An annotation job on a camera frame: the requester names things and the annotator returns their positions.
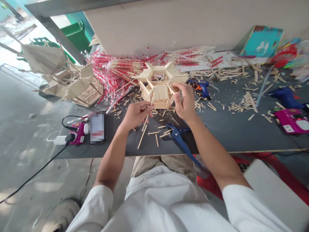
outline gray table surface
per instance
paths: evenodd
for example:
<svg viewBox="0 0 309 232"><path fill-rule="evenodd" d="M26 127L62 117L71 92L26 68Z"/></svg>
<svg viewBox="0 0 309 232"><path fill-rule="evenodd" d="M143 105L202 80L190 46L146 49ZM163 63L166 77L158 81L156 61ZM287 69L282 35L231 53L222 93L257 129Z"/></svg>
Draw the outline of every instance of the gray table surface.
<svg viewBox="0 0 309 232"><path fill-rule="evenodd" d="M266 75L267 69L263 67L264 76ZM308 149L309 148L309 136L307 134L302 134L298 136L287 135L282 131L280 125L278 125L275 119L272 119L273 123L267 121L261 114L267 115L269 110L273 110L276 106L275 102L277 99L271 98L269 96L262 97L261 102L258 106L258 113L253 110L244 111L242 113L234 111L228 111L228 106L232 102L240 103L243 96L246 94L244 90L244 84L246 83L249 88L255 89L259 87L256 93L259 93L262 86L263 80L261 79L257 86L253 85L254 75L251 68L246 68L247 72L250 72L250 77L238 77L236 84L231 84L230 80L215 82L213 83L219 88L216 91L213 88L208 88L212 100L211 103L217 108L217 111L213 111L209 107L197 109L196 112L208 127L211 133L220 141L220 143L226 148L228 152L245 152L245 151L261 151L261 150L289 150L289 149ZM280 86L286 86L287 84L296 84L293 77L290 77L288 70L280 70L280 72L285 72L283 79L288 81L288 83L277 82L269 89L275 90ZM269 77L269 81L273 81L273 76ZM301 97L299 99L300 103L309 102L309 86L305 86L296 95ZM79 146L69 146L67 147L57 159L74 159L74 158L98 158L103 157L106 152L113 136L121 123L127 106L123 106L126 96L120 101L121 105L117 106L122 110L120 114L120 119L117 119L114 114L106 116L106 141L103 144L97 146L89 145L89 135L86 136L85 142ZM89 109L73 105L68 115L80 115L83 116L88 114ZM164 110L158 110L158 114L154 118L150 118L146 133L160 131L159 136L162 135L167 129L161 128L159 126L164 126L166 123L172 123L179 127L186 127L184 121L182 121L176 113L173 111L167 111L162 117ZM248 121L248 118L255 114L252 120ZM162 138L159 139L159 147L156 145L155 135L147 135L145 133L140 148L137 149L140 138L142 136L142 127L137 127L136 132L131 130L126 145L126 156L143 156L143 155L166 155L166 154L182 154L178 146L173 142L164 141ZM60 135L67 135L68 130L63 128ZM197 153L195 144L191 144L192 137L189 135L188 144L190 144L190 149L192 153ZM63 146L56 146L53 155L57 154Z"/></svg>

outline concrete floor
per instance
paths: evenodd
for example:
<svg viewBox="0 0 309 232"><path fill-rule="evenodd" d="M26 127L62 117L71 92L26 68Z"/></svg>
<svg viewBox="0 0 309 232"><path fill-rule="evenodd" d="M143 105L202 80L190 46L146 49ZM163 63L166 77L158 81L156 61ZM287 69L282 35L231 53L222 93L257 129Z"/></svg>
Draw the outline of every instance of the concrete floor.
<svg viewBox="0 0 309 232"><path fill-rule="evenodd" d="M38 22L38 28L28 37L53 37ZM11 47L19 51L19 44L12 42ZM28 64L15 60L16 55L0 49L0 64L7 63L20 69L28 70ZM36 85L43 84L39 78L26 73L22 77ZM59 98L44 99L32 88L0 71L0 200L17 189L31 175L39 170L50 158L53 144L46 141L48 135L61 129L61 120L67 115L71 102L59 102ZM303 184L309 183L309 156L284 157L282 161ZM129 183L134 157L127 157L114 193L113 207L116 210L123 202L125 189ZM0 231L41 231L45 216L59 203L68 197L80 198L90 171L90 180L86 186L86 194L90 191L101 159L54 160L33 181L23 187L8 204L0 205ZM224 203L206 192L213 206L227 217ZM41 214L34 228L33 223Z"/></svg>

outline white sleeve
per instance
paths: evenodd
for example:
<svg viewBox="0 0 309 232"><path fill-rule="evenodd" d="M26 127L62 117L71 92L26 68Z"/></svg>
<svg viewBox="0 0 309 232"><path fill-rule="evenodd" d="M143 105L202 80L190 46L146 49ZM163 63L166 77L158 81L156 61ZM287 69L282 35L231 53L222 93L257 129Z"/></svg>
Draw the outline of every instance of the white sleeve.
<svg viewBox="0 0 309 232"><path fill-rule="evenodd" d="M252 189L228 185L223 189L222 195L229 221L240 232L292 232Z"/></svg>
<svg viewBox="0 0 309 232"><path fill-rule="evenodd" d="M66 232L101 231L112 216L113 192L104 185L93 187Z"/></svg>

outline smartphone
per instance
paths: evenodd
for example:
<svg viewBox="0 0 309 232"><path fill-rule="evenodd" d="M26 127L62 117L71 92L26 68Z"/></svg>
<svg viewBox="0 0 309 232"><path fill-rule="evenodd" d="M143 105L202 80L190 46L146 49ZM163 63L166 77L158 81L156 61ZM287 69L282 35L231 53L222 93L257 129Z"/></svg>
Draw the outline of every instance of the smartphone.
<svg viewBox="0 0 309 232"><path fill-rule="evenodd" d="M105 116L104 111L93 111L89 113L90 145L98 145L105 142Z"/></svg>

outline blue pliers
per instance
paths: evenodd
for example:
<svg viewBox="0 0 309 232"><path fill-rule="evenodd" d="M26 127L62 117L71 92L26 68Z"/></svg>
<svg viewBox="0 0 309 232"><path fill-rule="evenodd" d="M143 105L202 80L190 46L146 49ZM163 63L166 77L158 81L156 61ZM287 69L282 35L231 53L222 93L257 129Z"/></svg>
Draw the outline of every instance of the blue pliers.
<svg viewBox="0 0 309 232"><path fill-rule="evenodd" d="M177 129L176 127L174 127L172 124L166 124L167 128L171 128L171 136L173 137L173 139L177 142L177 144L181 147L181 149L183 150L183 152L185 152L187 154L187 156L189 156L189 158L198 166L202 166L200 164L200 162L192 155L188 145L183 141L182 137L180 136L180 134L191 131L190 128L183 128L183 129Z"/></svg>

